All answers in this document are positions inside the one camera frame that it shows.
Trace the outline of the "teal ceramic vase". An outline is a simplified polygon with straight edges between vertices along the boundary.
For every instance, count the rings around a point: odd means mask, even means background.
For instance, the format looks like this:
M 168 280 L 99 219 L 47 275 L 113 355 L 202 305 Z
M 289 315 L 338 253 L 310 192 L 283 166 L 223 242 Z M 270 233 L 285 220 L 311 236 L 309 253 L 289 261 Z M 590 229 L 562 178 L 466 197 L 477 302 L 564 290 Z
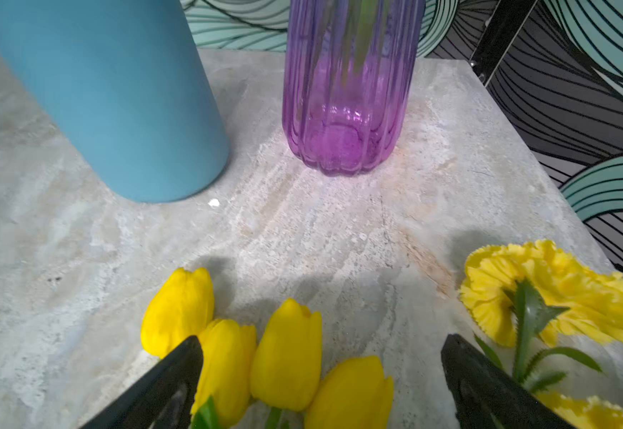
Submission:
M 0 1 L 0 57 L 124 198 L 188 198 L 229 160 L 178 1 Z

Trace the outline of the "yellow tulip single stem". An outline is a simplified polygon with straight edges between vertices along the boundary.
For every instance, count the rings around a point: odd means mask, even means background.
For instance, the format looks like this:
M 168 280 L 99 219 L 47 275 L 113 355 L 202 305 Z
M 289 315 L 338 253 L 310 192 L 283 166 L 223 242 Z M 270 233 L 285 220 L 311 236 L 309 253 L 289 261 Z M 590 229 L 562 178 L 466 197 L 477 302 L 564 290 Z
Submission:
M 215 296 L 207 269 L 175 270 L 148 305 L 141 325 L 143 349 L 165 358 L 182 341 L 213 321 Z

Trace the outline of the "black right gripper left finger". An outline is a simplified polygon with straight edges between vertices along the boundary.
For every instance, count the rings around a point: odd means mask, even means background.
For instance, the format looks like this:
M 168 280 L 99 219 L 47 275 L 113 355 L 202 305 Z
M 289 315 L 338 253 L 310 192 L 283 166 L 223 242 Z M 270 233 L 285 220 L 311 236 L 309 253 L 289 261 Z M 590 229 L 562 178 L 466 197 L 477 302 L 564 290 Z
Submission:
M 125 393 L 86 422 L 85 428 L 188 428 L 204 354 L 186 338 Z

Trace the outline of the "purple glass vase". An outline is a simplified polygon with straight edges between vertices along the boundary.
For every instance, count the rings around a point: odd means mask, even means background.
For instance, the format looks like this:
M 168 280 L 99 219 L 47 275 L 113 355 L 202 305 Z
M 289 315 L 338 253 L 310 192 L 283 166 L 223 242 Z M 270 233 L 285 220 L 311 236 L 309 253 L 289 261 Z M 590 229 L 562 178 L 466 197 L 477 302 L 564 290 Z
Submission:
M 391 155 L 424 10 L 422 1 L 291 2 L 282 126 L 307 166 L 354 176 Z

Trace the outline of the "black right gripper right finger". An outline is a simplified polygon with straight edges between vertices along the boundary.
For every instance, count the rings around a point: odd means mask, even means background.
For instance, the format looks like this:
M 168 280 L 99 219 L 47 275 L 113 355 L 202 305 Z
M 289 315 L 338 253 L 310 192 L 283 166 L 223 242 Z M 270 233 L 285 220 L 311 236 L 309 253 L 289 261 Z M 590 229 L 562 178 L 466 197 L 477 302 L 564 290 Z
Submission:
M 570 428 L 459 334 L 441 350 L 461 428 Z

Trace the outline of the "yellow carnation flower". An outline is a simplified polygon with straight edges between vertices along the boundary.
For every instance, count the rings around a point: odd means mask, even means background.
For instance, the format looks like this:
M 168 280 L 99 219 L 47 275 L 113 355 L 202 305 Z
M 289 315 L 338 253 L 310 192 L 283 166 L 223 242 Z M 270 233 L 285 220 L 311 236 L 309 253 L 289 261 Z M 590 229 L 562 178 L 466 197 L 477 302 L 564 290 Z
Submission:
M 556 391 L 536 398 L 576 428 L 623 428 L 623 407 L 592 396 L 577 400 Z
M 553 241 L 475 250 L 460 300 L 490 340 L 514 350 L 513 380 L 531 393 L 565 378 L 563 371 L 538 373 L 552 355 L 601 369 L 586 353 L 559 346 L 560 336 L 623 343 L 623 273 L 596 273 Z

